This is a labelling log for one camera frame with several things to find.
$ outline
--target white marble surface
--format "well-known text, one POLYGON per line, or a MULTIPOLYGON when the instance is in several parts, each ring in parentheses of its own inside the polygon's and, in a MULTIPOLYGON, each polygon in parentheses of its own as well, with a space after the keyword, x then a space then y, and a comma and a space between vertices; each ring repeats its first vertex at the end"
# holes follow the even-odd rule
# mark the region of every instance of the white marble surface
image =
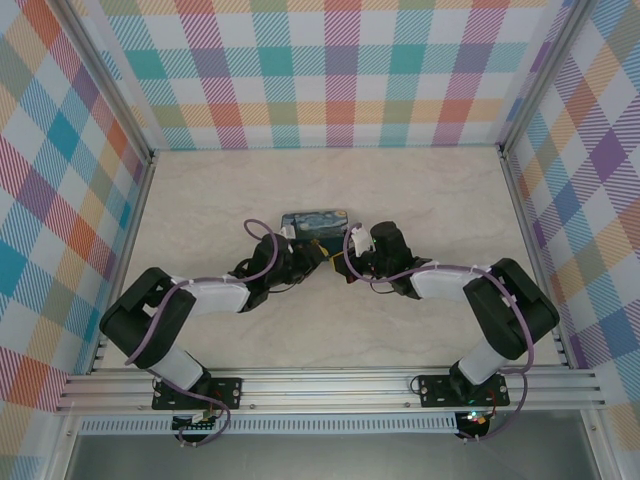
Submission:
MULTIPOLYGON (((530 270, 493 148, 166 152, 126 285, 150 266, 223 274, 253 252, 245 218, 278 227, 285 212, 334 208, 369 227, 395 221, 415 255, 461 265, 511 257, 530 270)), ((435 366, 480 337, 466 304, 376 295, 324 264, 253 312, 189 319, 178 343, 208 367, 435 366)), ((123 358, 110 346, 102 366, 123 358)), ((536 363, 558 363, 550 337, 536 363)))

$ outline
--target black wire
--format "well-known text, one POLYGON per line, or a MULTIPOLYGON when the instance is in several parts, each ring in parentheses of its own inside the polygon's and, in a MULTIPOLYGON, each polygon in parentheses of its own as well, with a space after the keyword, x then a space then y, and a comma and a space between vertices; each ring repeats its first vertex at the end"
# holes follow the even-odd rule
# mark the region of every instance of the black wire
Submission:
POLYGON ((291 290, 296 285, 297 285, 297 283, 294 283, 293 285, 291 285, 290 287, 285 288, 284 290, 269 290, 269 293, 284 293, 284 292, 288 292, 289 290, 291 290))
POLYGON ((371 290, 373 290, 374 292, 376 292, 378 295, 386 295, 387 293, 393 293, 395 292, 395 290, 389 290, 388 292, 379 292, 378 290, 376 290, 375 288, 373 288, 373 283, 370 283, 369 286, 371 287, 371 290))
POLYGON ((418 379, 418 377, 420 377, 420 375, 416 375, 411 379, 411 381, 409 382, 409 390, 411 390, 411 393, 413 393, 414 395, 420 396, 420 392, 415 391, 413 388, 413 382, 415 382, 418 379))

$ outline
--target metal bracket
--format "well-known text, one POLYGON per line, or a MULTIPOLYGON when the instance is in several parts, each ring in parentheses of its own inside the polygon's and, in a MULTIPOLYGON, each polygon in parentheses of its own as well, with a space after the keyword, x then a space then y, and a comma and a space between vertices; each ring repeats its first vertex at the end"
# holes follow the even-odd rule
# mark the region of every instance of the metal bracket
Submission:
POLYGON ((493 375, 464 403, 451 387, 449 375, 418 376, 418 392, 423 408, 431 407, 506 407, 509 405, 507 382, 502 375, 493 375))
MULTIPOLYGON (((240 408, 242 395, 241 378, 212 378, 207 382, 206 395, 219 400, 229 407, 229 410, 240 408)), ((188 397, 166 385, 164 382, 155 382, 153 386, 153 410, 207 410, 209 403, 205 400, 188 397)))

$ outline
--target aluminum rail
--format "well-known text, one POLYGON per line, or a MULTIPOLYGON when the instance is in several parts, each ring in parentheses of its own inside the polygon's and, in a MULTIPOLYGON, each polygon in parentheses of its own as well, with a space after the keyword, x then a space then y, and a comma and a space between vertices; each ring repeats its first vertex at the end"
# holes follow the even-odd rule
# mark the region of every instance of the aluminum rail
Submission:
POLYGON ((70 0, 49 0, 48 4, 78 51, 83 65, 87 68, 98 89, 109 103, 136 152, 147 163, 151 163, 153 147, 147 142, 138 121, 111 76, 109 67, 107 67, 102 55, 93 44, 70 0))
MULTIPOLYGON (((471 407, 420 406, 409 390, 416 375, 446 375, 448 368, 282 368, 211 370, 214 377, 241 377, 241 413, 408 413, 453 412, 471 407)), ((58 404, 63 415, 171 414, 151 409, 152 376, 133 369, 101 369, 92 375, 71 376, 58 404)), ((534 367, 527 374, 525 410, 583 410, 604 408, 595 374, 564 367, 534 367)), ((513 410, 522 398, 519 376, 508 376, 513 410)))
POLYGON ((504 151, 512 153, 524 132, 529 127, 531 119, 536 113, 540 102, 547 93, 549 87, 555 81, 564 61, 569 55, 569 51, 574 42, 582 32, 587 20, 598 5, 598 0, 580 0, 573 3, 571 11, 567 15, 562 30, 558 33, 555 41, 551 45, 546 59, 536 76, 531 90, 524 99, 520 110, 507 132, 502 146, 504 151))

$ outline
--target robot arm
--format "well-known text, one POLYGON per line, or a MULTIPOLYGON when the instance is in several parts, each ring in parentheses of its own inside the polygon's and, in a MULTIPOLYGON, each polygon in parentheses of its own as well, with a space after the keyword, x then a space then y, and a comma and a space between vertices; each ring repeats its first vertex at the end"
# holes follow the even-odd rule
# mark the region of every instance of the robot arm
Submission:
MULTIPOLYGON (((271 288, 302 282, 326 259, 318 244, 295 244, 275 235, 277 257, 273 267, 255 277, 270 263, 274 245, 265 235, 253 256, 211 282, 190 283, 170 297, 152 336, 133 363, 149 370, 182 390, 209 395, 210 377, 205 368, 175 344, 188 317, 215 312, 248 312, 269 296, 271 288)), ((172 277, 159 268, 145 271, 107 310, 100 330, 128 357, 131 357, 148 334, 155 309, 165 295, 184 279, 172 277)))
MULTIPOLYGON (((559 322, 551 301, 527 273, 511 259, 502 259, 489 267, 438 269, 431 259, 414 257, 402 232, 393 222, 383 222, 371 229, 352 230, 353 246, 348 249, 349 263, 360 275, 376 279, 396 276, 390 283, 396 293, 413 299, 448 298, 467 301, 482 329, 484 338, 450 369, 450 385, 461 402, 468 402, 510 360, 527 351, 527 341, 510 302, 488 278, 487 272, 499 280, 517 304, 525 319, 533 343, 559 322), (418 271, 406 276, 416 268, 418 271)), ((332 259, 334 268, 351 283, 355 275, 343 254, 332 259)))

